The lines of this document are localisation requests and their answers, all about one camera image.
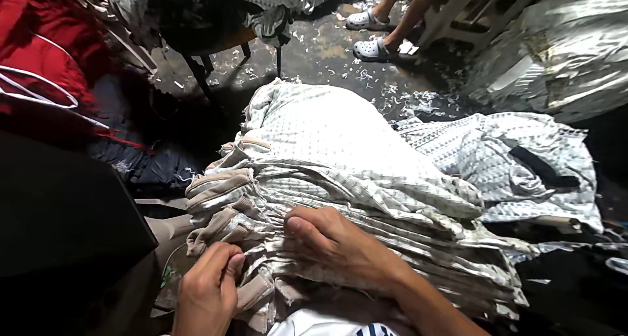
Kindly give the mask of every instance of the finger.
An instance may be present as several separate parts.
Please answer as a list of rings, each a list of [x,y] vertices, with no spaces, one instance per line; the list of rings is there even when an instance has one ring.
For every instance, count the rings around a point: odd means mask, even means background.
[[[244,254],[236,254],[229,259],[220,282],[220,292],[228,304],[237,305],[236,278],[240,276],[244,266]]]
[[[327,228],[329,227],[329,222],[320,209],[297,206],[288,212],[286,220],[290,219],[290,217],[301,217],[303,220],[306,220],[314,225],[314,227],[316,227],[323,235],[328,234]]]
[[[244,266],[244,260],[246,256],[244,254],[239,253],[231,257],[229,262],[227,263],[227,267],[225,268],[225,278],[233,279],[234,284],[236,283],[236,278],[240,276],[242,273],[242,267]]]
[[[226,244],[216,250],[214,255],[209,259],[205,265],[205,269],[217,272],[222,275],[223,270],[227,266],[229,260],[235,255],[241,254],[242,250],[237,245]]]
[[[334,250],[334,242],[323,236],[312,223],[301,217],[288,218],[286,227],[297,241],[303,241],[317,252],[329,253]]]
[[[212,281],[219,283],[220,275],[229,258],[241,252],[242,250],[236,245],[215,242],[207,248],[190,271],[198,274],[211,274]]]

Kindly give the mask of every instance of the concrete floor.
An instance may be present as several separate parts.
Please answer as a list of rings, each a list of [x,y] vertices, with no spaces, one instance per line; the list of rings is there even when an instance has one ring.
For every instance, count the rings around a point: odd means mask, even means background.
[[[391,21],[400,19],[405,5],[407,1],[395,5]],[[355,59],[352,53],[354,43],[372,35],[382,35],[344,28],[343,19],[360,11],[363,6],[364,3],[353,5],[329,0],[312,15],[297,17],[297,21],[290,26],[291,41],[282,47],[283,78],[291,82],[349,89],[372,102],[391,123],[412,116],[422,121],[452,121],[475,112],[492,112],[459,97],[455,92],[465,75],[464,55],[470,49],[464,43],[436,41],[427,50],[392,63],[365,63]],[[226,119],[219,120],[211,117],[214,112],[204,106],[207,99],[183,57],[167,46],[153,50],[153,58],[160,69],[151,81],[162,92],[171,93],[192,106],[180,111],[176,121],[186,128],[182,129],[182,141],[191,143],[189,147],[202,163],[218,159],[216,149],[222,143],[231,141],[239,130],[242,109],[255,90],[277,77],[275,48],[257,39],[249,46],[252,51],[250,59],[244,59],[239,47],[211,56],[215,70],[208,75],[207,83],[214,100],[227,110]],[[594,124],[589,122],[583,127],[595,129],[596,122],[592,122]],[[193,130],[189,129],[190,124],[195,124]],[[206,133],[208,127],[214,133],[211,139],[205,135],[199,139],[190,138],[190,134]],[[614,167],[610,171],[605,170],[607,166],[603,164],[609,163],[605,155],[607,146],[598,146],[601,147],[599,149],[590,141],[588,146],[593,158],[598,161],[597,169],[601,171],[599,192],[603,195],[600,195],[599,205],[603,216],[624,221],[628,208],[619,205],[619,202],[628,197],[628,190],[624,189],[626,179],[623,174],[618,179]]]
[[[459,45],[440,41],[427,51],[394,63],[361,62],[353,56],[354,43],[383,33],[346,29],[344,18],[360,11],[358,8],[362,6],[339,1],[329,0],[312,15],[297,17],[290,26],[291,41],[282,47],[285,80],[349,89],[372,102],[389,121],[412,115],[423,121],[450,121],[474,112],[468,102],[446,95],[452,83],[463,75],[463,70],[457,70],[462,68],[463,59]],[[391,12],[393,22],[400,19],[404,5],[407,1],[395,5]],[[207,83],[215,99],[233,115],[240,115],[253,92],[277,76],[275,48],[258,39],[249,46],[253,54],[250,59],[244,59],[239,47],[211,56],[215,70],[207,77]],[[203,100],[190,68],[179,53],[164,47],[153,50],[153,58],[160,69],[152,82],[161,91],[179,99]],[[412,110],[417,107],[423,111]]]

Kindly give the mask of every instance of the dirty floor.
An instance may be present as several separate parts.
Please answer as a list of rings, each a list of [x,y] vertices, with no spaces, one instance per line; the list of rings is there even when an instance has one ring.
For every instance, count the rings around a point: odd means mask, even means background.
[[[377,0],[367,0],[373,4]],[[365,63],[352,53],[354,43],[383,33],[350,31],[344,19],[365,3],[342,4],[330,0],[310,16],[298,16],[290,26],[291,41],[282,47],[282,77],[291,82],[332,85],[356,92],[372,102],[389,121],[413,115],[424,121],[449,121],[473,113],[458,96],[447,95],[463,70],[463,48],[452,41],[434,43],[427,52],[393,63]],[[391,21],[398,21],[407,1],[397,2]],[[255,39],[252,57],[239,47],[211,56],[215,70],[207,77],[212,95],[232,114],[248,104],[253,92],[277,77],[275,48]],[[155,49],[160,71],[153,83],[179,99],[203,99],[202,92],[183,57],[171,48]]]

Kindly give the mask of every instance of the chair leg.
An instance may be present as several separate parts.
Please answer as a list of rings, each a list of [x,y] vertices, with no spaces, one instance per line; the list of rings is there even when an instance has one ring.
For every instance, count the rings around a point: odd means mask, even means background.
[[[185,62],[192,70],[192,75],[194,75],[194,78],[196,78],[196,81],[199,83],[200,89],[203,91],[207,99],[212,101],[212,92],[209,90],[209,85],[205,81],[205,68],[192,59],[190,55],[183,54],[183,59],[185,59]]]
[[[212,64],[212,58],[209,55],[200,57],[205,67],[205,76],[209,76],[214,71],[214,64]]]
[[[240,47],[242,48],[242,52],[244,53],[244,57],[245,58],[250,58],[251,57],[251,49],[249,48],[249,43],[244,43],[244,44],[240,44]]]
[[[281,47],[277,47],[277,77],[281,78]]]

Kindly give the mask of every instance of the person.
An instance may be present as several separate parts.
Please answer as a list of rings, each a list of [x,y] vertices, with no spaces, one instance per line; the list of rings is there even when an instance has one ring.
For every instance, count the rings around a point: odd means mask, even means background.
[[[336,209],[294,207],[285,218],[285,231],[321,263],[393,296],[420,335],[488,336],[410,265]],[[236,245],[219,242],[207,249],[180,283],[173,336],[227,332],[237,312],[236,277],[243,263]]]
[[[373,41],[356,42],[354,54],[364,61],[388,61],[397,53],[399,45],[407,37],[414,26],[423,19],[423,15],[430,5],[438,0],[412,0],[408,10],[401,18],[395,29],[386,37],[379,37]],[[347,20],[347,29],[369,29],[371,31],[386,31],[389,25],[392,6],[397,0],[382,0],[378,5],[367,11],[351,14]]]

